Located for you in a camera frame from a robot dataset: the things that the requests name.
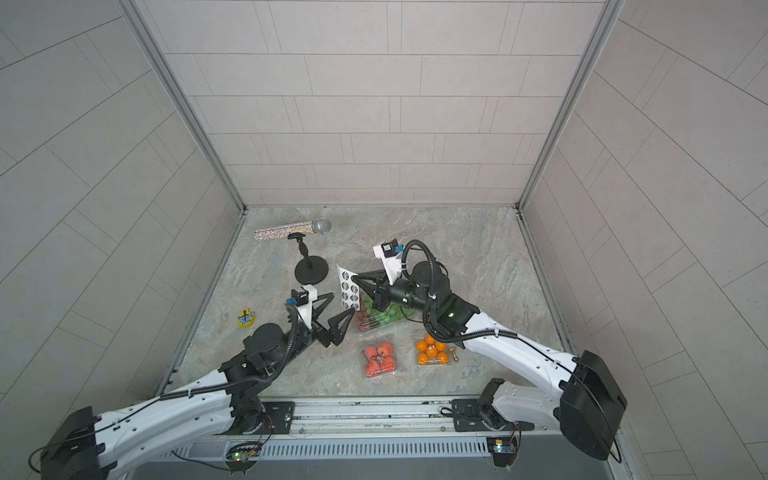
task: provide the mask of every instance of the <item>gray marble floor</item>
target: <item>gray marble floor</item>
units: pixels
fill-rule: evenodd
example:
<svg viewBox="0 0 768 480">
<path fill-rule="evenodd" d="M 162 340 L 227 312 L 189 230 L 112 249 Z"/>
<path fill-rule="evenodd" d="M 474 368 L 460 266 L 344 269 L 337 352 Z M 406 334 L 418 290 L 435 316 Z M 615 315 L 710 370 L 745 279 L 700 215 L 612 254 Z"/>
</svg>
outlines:
<svg viewBox="0 0 768 480">
<path fill-rule="evenodd" d="M 299 284 L 293 267 L 300 260 L 295 241 L 257 243 L 253 231 L 297 221 L 328 217 L 333 230 L 306 238 L 310 254 L 324 257 L 331 273 L 318 293 L 336 298 L 321 316 L 327 325 L 342 310 L 336 264 L 363 272 L 382 268 L 372 246 L 392 238 L 425 242 L 449 270 L 452 290 L 509 328 L 561 349 L 541 286 L 512 209 L 487 207 L 269 207 L 247 212 L 246 223 L 181 363 L 176 380 L 183 385 L 217 368 L 243 348 L 242 340 L 259 325 L 275 322 L 290 328 L 283 307 Z M 409 266 L 420 261 L 409 255 Z M 241 328 L 237 314 L 246 308 L 256 322 Z M 492 377 L 517 384 L 526 381 L 484 356 L 457 349 L 459 361 L 422 367 L 415 362 L 418 323 L 401 320 L 361 334 L 354 326 L 341 346 L 314 343 L 264 391 L 281 395 L 424 395 L 477 394 Z M 392 339 L 397 372 L 368 379 L 360 349 L 380 336 Z"/>
</svg>

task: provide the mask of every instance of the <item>tomato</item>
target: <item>tomato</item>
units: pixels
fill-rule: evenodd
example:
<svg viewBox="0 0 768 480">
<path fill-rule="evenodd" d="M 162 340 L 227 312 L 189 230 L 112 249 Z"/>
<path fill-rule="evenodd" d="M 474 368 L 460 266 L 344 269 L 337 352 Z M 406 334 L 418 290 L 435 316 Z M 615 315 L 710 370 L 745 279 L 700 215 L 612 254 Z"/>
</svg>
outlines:
<svg viewBox="0 0 768 480">
<path fill-rule="evenodd" d="M 366 375 L 367 376 L 377 376 L 381 373 L 381 366 L 379 365 L 379 362 L 375 360 L 371 360 L 371 363 L 368 364 L 366 367 Z"/>
<path fill-rule="evenodd" d="M 373 360 L 373 357 L 379 355 L 379 351 L 373 345 L 368 345 L 366 347 L 364 354 L 366 356 L 366 360 L 370 362 L 371 360 Z"/>
<path fill-rule="evenodd" d="M 392 355 L 392 346 L 389 345 L 387 342 L 381 342 L 379 344 L 379 355 L 381 356 L 390 356 Z"/>
<path fill-rule="evenodd" d="M 386 357 L 384 360 L 382 360 L 381 368 L 382 372 L 394 372 L 395 359 L 393 359 L 391 356 Z"/>
</svg>

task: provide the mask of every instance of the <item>small yellow toy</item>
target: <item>small yellow toy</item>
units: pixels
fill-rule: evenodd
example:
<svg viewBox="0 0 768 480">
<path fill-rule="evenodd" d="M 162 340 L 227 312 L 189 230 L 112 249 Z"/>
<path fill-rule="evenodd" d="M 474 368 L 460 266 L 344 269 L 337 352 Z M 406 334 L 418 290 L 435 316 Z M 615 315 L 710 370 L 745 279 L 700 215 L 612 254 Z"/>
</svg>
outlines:
<svg viewBox="0 0 768 480">
<path fill-rule="evenodd" d="M 240 325 L 244 329 L 246 329 L 249 326 L 253 325 L 253 321 L 255 319 L 256 319 L 256 315 L 254 315 L 253 312 L 250 311 L 250 309 L 245 309 L 241 311 L 240 316 L 237 317 L 237 325 Z"/>
</svg>

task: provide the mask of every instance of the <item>tile wall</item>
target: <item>tile wall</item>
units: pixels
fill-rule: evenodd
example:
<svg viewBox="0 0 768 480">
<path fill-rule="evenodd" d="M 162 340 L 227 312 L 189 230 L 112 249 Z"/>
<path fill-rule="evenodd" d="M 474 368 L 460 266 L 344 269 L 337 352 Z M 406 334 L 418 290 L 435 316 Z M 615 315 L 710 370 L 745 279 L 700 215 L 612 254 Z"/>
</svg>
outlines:
<svg viewBox="0 0 768 480">
<path fill-rule="evenodd" d="M 238 209 L 112 0 L 0 2 L 0 467 L 151 396 Z"/>
<path fill-rule="evenodd" d="M 514 203 L 602 9 L 137 4 L 251 205 Z"/>
<path fill-rule="evenodd" d="M 644 478 L 768 478 L 768 3 L 627 0 L 525 217 Z"/>
</svg>

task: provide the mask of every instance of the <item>microphone stand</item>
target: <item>microphone stand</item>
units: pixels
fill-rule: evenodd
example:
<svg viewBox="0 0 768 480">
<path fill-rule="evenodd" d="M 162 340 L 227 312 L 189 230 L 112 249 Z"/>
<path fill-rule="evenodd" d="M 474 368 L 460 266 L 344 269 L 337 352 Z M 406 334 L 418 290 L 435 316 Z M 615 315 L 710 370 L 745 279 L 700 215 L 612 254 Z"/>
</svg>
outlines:
<svg viewBox="0 0 768 480">
<path fill-rule="evenodd" d="M 310 256 L 310 251 L 304 243 L 305 236 L 299 232 L 288 236 L 288 240 L 296 240 L 299 243 L 299 253 L 304 257 L 296 264 L 293 275 L 301 285 L 316 285 L 328 276 L 328 263 L 317 255 Z"/>
</svg>

